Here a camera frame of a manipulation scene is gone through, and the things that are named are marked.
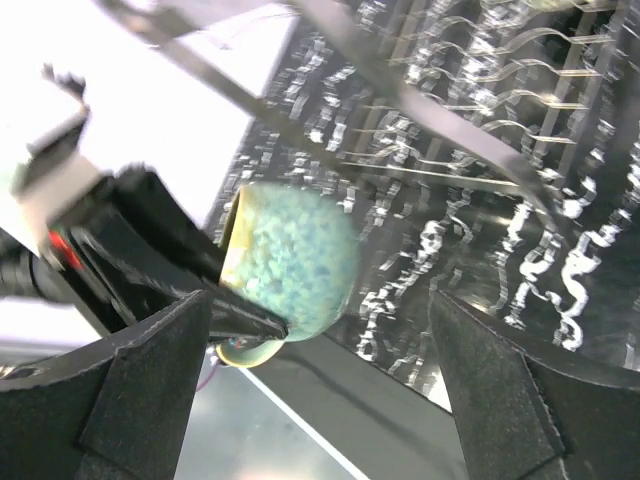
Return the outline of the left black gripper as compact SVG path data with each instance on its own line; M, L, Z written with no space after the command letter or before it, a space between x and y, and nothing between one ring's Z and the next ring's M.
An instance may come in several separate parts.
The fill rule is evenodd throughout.
M158 174L107 175L60 214L42 256L1 234L1 296L74 305L98 330L122 330L196 290L217 343L283 340L283 318L222 284L226 251L197 227Z

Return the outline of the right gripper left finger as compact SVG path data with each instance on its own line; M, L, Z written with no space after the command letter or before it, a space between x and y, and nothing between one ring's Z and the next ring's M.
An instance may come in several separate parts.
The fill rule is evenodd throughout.
M208 321L194 293L2 380L2 478L173 478Z

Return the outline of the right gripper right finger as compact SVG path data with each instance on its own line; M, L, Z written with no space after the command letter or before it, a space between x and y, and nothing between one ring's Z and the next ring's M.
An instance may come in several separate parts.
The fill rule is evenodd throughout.
M639 375L446 292L429 319L472 479L636 479Z

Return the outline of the teal glazed ceramic mug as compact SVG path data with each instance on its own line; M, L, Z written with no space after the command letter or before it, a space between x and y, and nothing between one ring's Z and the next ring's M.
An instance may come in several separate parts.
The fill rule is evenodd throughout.
M315 190L268 182L241 186L221 245L221 283L283 318L288 342L331 327L359 275L352 219Z

